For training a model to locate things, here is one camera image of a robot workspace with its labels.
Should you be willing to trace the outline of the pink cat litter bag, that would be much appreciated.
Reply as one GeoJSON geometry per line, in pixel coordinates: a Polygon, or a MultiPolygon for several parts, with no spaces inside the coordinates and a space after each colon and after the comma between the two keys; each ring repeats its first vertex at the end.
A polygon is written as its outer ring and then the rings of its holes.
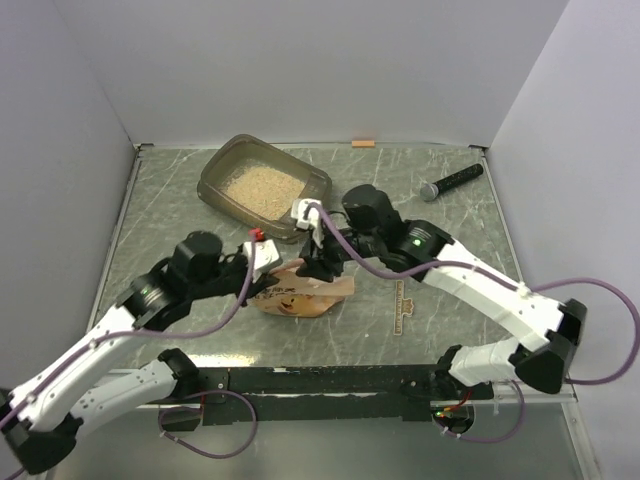
{"type": "Polygon", "coordinates": [[[263,313],[284,317],[316,318],[334,305],[355,294],[353,276],[343,276],[332,282],[297,275],[298,266],[272,272],[278,280],[249,301],[263,313]]]}

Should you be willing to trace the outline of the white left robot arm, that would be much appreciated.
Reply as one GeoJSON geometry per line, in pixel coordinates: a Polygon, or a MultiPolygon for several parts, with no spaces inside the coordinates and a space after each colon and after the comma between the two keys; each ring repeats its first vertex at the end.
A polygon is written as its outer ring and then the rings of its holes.
{"type": "Polygon", "coordinates": [[[100,385],[119,359],[167,328],[201,299],[234,295],[234,310],[272,285],[269,271],[282,258],[257,230],[230,255],[219,237],[196,231],[173,254],[135,278],[103,318],[53,364],[1,392],[1,435],[30,475],[46,472],[75,448],[79,437],[157,400],[189,400],[199,370],[181,350],[162,352],[132,374],[100,385]]]}

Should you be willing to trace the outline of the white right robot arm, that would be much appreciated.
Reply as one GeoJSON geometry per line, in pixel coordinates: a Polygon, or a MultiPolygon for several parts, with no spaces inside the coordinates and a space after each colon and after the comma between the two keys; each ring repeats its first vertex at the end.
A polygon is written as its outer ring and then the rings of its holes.
{"type": "Polygon", "coordinates": [[[385,266],[379,277],[409,277],[438,288],[506,330],[505,340],[447,350],[436,384],[448,398],[477,384],[507,380],[546,394],[561,390],[580,343],[584,304],[532,292],[434,224],[402,219],[388,196],[370,184],[349,190],[342,206],[347,225],[339,229],[318,201],[294,201],[291,217],[310,234],[299,276],[330,282],[342,274],[345,262],[376,258],[385,266]]]}

